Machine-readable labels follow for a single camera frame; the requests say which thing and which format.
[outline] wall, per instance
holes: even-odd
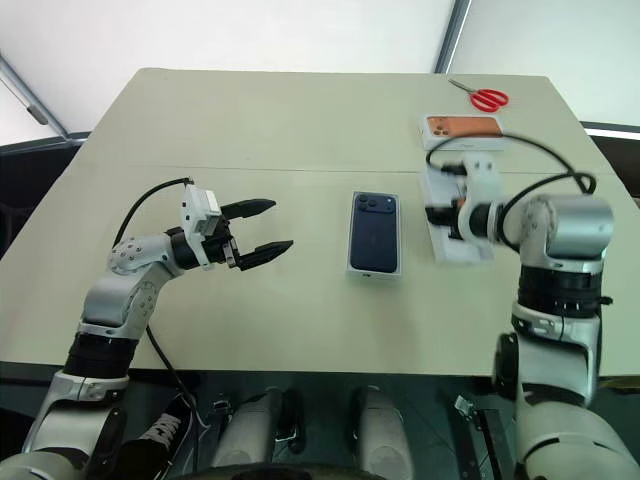
[[[141,67],[429,72],[452,0],[0,2],[7,61],[70,132]]]
[[[640,125],[638,19],[638,0],[474,0],[451,73],[546,75],[579,120]]]

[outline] scissors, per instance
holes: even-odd
[[[456,87],[469,92],[471,104],[478,110],[482,110],[483,112],[497,112],[498,110],[500,110],[500,107],[504,107],[509,103],[509,97],[507,96],[507,94],[501,92],[500,90],[490,90],[488,88],[474,90],[473,88],[469,88],[466,85],[461,84],[460,82],[456,82],[455,80],[449,81]]]

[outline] white plastic bracket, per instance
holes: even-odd
[[[204,270],[212,268],[202,242],[211,235],[222,215],[218,201],[211,190],[203,190],[195,185],[187,185],[182,197],[182,230],[187,244],[193,250],[198,263]]]
[[[489,246],[490,239],[477,237],[471,231],[470,217],[479,203],[493,203],[504,198],[500,172],[487,153],[466,152],[462,156],[462,163],[467,171],[466,200],[458,213],[458,231],[465,241]]]

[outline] orange phone box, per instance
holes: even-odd
[[[496,115],[431,115],[420,116],[422,146],[431,150],[443,140],[463,135],[444,145],[442,150],[503,150],[506,139]]]

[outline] scissors blade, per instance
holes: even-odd
[[[463,90],[466,90],[469,93],[473,93],[475,92],[475,90],[473,88],[469,88],[466,85],[461,84],[460,82],[456,82],[455,80],[451,80],[449,79],[449,82],[454,84],[456,87],[461,88]]]

